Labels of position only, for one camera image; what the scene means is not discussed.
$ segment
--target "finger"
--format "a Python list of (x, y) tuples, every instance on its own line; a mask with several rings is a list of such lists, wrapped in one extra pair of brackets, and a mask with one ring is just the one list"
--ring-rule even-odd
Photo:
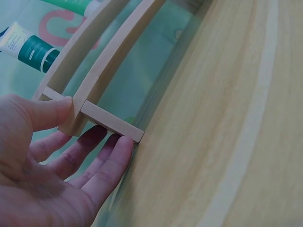
[(62, 132), (57, 131), (46, 138), (31, 143), (29, 153), (36, 162), (43, 162), (52, 153), (62, 148), (70, 139), (71, 136), (66, 136)]
[(119, 184), (129, 164), (133, 145), (131, 138), (121, 137), (108, 160), (82, 187), (98, 210)]
[(41, 131), (54, 128), (65, 121), (71, 109), (72, 98), (64, 97), (61, 101), (30, 101), (17, 95), (9, 95), (7, 102), (33, 131)]
[(68, 178), (79, 169), (86, 156), (104, 139), (106, 134), (106, 129), (98, 125), (94, 126), (56, 160), (46, 166), (61, 179)]
[(104, 147), (101, 149), (97, 157), (94, 161), (90, 164), (90, 166), (85, 170), (85, 172), (81, 175), (76, 177), (75, 179), (70, 180), (68, 183), (77, 187), (81, 188), (86, 182), (92, 178), (92, 176), (100, 169), (100, 167), (106, 162), (110, 154), (112, 153), (118, 139), (120, 136), (114, 134), (111, 135), (108, 140), (106, 141)]

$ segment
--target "wooden block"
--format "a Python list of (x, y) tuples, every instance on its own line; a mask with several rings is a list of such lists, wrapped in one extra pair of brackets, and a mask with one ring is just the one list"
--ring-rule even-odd
[(62, 93), (94, 44), (129, 0), (104, 0), (88, 17), (60, 52), (45, 75), (33, 99), (43, 99), (48, 86)]
[(43, 95), (49, 98), (50, 100), (63, 100), (64, 96), (59, 94), (58, 92), (54, 91), (50, 87), (46, 87), (43, 91)]
[(103, 110), (95, 104), (86, 101), (81, 108), (81, 113), (89, 120), (103, 126), (104, 128), (122, 136), (129, 136), (136, 143), (139, 143), (144, 135), (144, 132), (133, 125), (121, 120), (111, 113)]
[(80, 113), (86, 100), (96, 104), (106, 90), (115, 72), (141, 33), (165, 0), (143, 0), (123, 23), (101, 53), (73, 97), (74, 108), (59, 130), (68, 135), (79, 135), (85, 120)]

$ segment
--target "green tube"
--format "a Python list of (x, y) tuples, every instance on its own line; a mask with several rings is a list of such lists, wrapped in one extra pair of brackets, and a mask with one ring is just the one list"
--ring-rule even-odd
[(100, 5), (96, 0), (41, 0), (88, 17)]

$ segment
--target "wooden board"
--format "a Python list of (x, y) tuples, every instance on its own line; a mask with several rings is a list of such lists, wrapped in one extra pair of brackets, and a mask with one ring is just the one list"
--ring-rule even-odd
[(108, 227), (302, 226), (302, 12), (299, 0), (212, 1)]

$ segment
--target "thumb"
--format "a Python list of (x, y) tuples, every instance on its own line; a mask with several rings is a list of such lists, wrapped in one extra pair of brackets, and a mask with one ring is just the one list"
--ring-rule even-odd
[(7, 99), (19, 110), (33, 131), (47, 130), (62, 124), (72, 104), (71, 97), (65, 97), (60, 101), (30, 101), (10, 95)]

